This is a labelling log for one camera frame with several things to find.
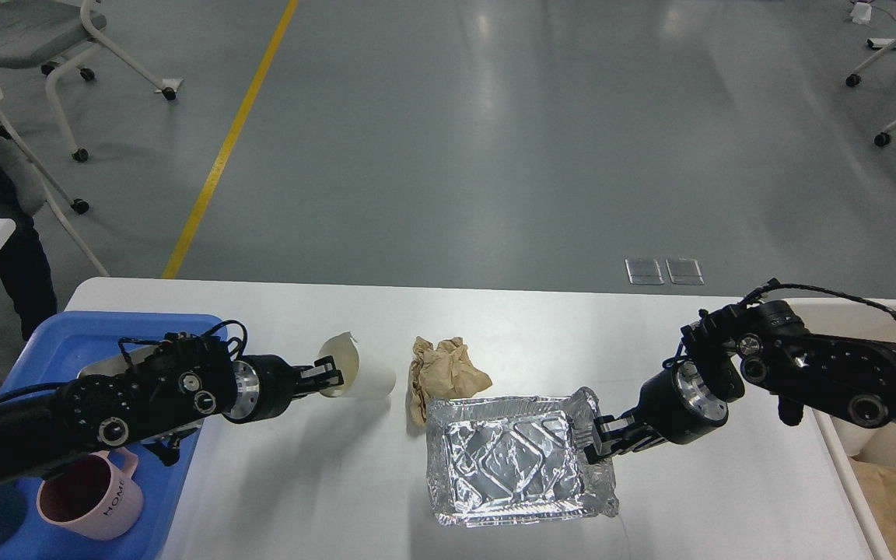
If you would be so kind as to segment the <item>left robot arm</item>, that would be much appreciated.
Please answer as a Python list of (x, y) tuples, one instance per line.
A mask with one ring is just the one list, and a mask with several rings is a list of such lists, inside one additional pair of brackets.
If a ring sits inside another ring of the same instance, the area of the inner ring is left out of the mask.
[(134, 443), (171, 467), (204, 418), (221, 415), (238, 425), (277, 418), (292, 401), (344, 383), (330, 355), (292, 366), (277, 355), (247, 355), (246, 343), (221, 339), (217, 327), (161, 340), (121, 338), (120, 348), (149, 346), (152, 353), (135, 361), (122, 351), (127, 368), (117, 375), (0, 394), (0, 485), (56, 478), (85, 455)]

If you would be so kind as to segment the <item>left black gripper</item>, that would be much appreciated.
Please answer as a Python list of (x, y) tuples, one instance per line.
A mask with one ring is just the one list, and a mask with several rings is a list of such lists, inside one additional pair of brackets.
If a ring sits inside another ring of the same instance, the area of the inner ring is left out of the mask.
[(222, 412), (233, 423), (277, 418), (295, 398), (341, 387), (344, 373), (332, 355), (311, 366), (292, 366), (278, 355), (242, 355), (232, 362), (236, 400)]

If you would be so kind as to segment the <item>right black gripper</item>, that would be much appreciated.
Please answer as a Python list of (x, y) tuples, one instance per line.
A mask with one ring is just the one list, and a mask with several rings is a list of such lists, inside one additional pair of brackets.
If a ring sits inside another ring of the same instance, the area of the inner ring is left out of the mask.
[(690, 359), (647, 380), (633, 412), (593, 420), (584, 456), (599, 464), (615, 455), (642, 453), (663, 443), (688, 444), (722, 428), (728, 404), (712, 394)]

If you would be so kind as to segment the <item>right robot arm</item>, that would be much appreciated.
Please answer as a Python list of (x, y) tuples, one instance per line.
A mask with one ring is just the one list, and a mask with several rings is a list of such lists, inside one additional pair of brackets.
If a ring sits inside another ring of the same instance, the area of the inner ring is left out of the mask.
[[(674, 355), (639, 391), (635, 407), (593, 420), (584, 456), (597, 464), (662, 443), (693, 443), (729, 418), (729, 404), (747, 385), (778, 398), (783, 423), (801, 423), (806, 408), (861, 429), (896, 423), (896, 341), (817, 334), (785, 300), (769, 293), (787, 284), (772, 278), (739, 302), (701, 310), (681, 329)], [(826, 289), (825, 294), (874, 308), (882, 303)]]

